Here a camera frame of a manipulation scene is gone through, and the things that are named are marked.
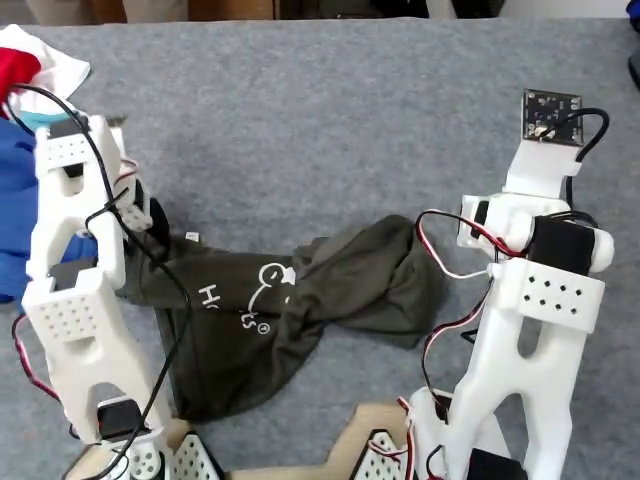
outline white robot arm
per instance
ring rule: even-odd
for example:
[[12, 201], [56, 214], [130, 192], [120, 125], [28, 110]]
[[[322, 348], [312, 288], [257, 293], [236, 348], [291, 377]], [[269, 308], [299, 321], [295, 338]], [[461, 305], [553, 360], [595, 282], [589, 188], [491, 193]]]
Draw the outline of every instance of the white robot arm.
[[[149, 195], [137, 168], [123, 167], [120, 149], [100, 116], [77, 116], [41, 128], [36, 139], [38, 221], [22, 304], [44, 347], [52, 387], [79, 438], [117, 453], [110, 468], [91, 478], [217, 480], [219, 470], [195, 435], [175, 456], [168, 448], [168, 402], [164, 395], [150, 402], [156, 379], [115, 295], [125, 283], [123, 245], [131, 240], [116, 215], [129, 233], [152, 226]], [[105, 208], [109, 204], [115, 210]], [[60, 263], [77, 233], [96, 239], [98, 256]], [[94, 393], [100, 384], [115, 386], [123, 395], [97, 404]], [[195, 467], [190, 456], [199, 458]]]
[[[577, 114], [588, 109], [580, 103], [575, 96], [526, 91], [522, 141], [502, 192], [463, 197], [462, 217], [522, 254], [489, 265], [492, 286], [446, 420], [436, 415], [428, 389], [411, 398], [418, 478], [560, 479], [572, 429], [570, 401], [604, 292], [604, 283], [588, 275], [606, 269], [614, 254], [611, 235], [575, 221], [588, 216], [560, 199], [563, 180], [578, 172], [586, 148]], [[457, 243], [495, 255], [494, 245], [463, 223]], [[518, 340], [530, 319], [542, 322], [542, 330], [535, 352], [523, 357]], [[523, 468], [503, 461], [509, 453], [493, 416], [514, 393], [523, 398], [529, 432]], [[427, 456], [436, 449], [430, 476]]]

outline wooden board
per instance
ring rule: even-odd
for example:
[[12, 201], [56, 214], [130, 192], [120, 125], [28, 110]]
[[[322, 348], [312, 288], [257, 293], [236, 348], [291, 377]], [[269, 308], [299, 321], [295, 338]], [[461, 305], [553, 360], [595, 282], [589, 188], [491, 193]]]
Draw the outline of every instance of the wooden board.
[[[227, 474], [228, 480], [348, 480], [369, 435], [374, 429], [385, 429], [396, 445], [405, 443], [405, 411], [395, 404], [363, 404], [356, 411], [335, 445], [324, 465], [300, 467], [275, 467], [254, 470], [238, 470]], [[172, 421], [169, 427], [169, 442], [177, 448], [189, 430], [181, 420]], [[99, 472], [111, 458], [110, 452], [98, 447], [85, 451], [76, 464], [67, 472], [65, 480], [80, 480]]]

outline gray felt surface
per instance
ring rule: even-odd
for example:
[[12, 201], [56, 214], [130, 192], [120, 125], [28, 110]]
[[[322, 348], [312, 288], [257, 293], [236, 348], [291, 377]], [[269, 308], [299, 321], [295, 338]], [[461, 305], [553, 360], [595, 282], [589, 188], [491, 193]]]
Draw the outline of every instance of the gray felt surface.
[[[637, 478], [640, 451], [640, 93], [627, 70], [638, 45], [615, 20], [227, 23], [29, 28], [91, 61], [74, 97], [128, 115], [131, 156], [177, 229], [214, 245], [287, 252], [354, 222], [426, 207], [457, 208], [464, 193], [497, 191], [519, 135], [522, 89], [584, 95], [607, 109], [610, 134], [576, 180], [580, 208], [617, 241], [607, 291], [573, 402], [566, 479]], [[588, 124], [588, 130], [595, 130]], [[460, 270], [486, 262], [454, 247], [454, 225], [430, 227]], [[451, 320], [484, 284], [453, 285]], [[149, 309], [125, 308], [159, 367]], [[57, 405], [29, 386], [0, 337], [0, 477], [57, 478], [81, 446]], [[25, 334], [34, 363], [41, 350]], [[452, 388], [469, 345], [433, 352], [434, 381]], [[359, 402], [409, 395], [422, 384], [418, 351], [330, 328], [294, 380], [267, 404], [200, 428], [226, 469], [321, 463]], [[500, 409], [521, 455], [516, 402]]]

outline white cloth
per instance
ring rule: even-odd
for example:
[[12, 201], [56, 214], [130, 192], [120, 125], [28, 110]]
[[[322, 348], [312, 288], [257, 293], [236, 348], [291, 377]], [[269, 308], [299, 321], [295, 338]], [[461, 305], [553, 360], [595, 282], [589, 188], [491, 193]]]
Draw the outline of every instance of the white cloth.
[[[0, 30], [0, 47], [28, 52], [36, 57], [41, 70], [33, 77], [31, 84], [49, 90], [62, 100], [69, 98], [91, 71], [88, 62], [51, 48], [18, 25], [9, 25]], [[26, 111], [52, 115], [62, 111], [54, 102], [35, 92], [12, 93], [9, 101], [16, 113]]]

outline dark green cloth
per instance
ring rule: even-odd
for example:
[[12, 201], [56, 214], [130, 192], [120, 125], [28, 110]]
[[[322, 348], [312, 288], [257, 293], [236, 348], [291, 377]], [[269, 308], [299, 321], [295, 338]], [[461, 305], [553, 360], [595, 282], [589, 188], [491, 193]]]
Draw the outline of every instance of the dark green cloth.
[[[291, 256], [227, 252], [174, 237], [166, 265], [194, 304], [171, 368], [178, 412], [191, 421], [240, 413], [269, 399], [329, 323], [412, 348], [431, 331], [443, 297], [441, 273], [413, 222], [396, 215], [317, 238]], [[168, 350], [185, 321], [175, 285], [131, 252], [123, 294], [156, 309]]]

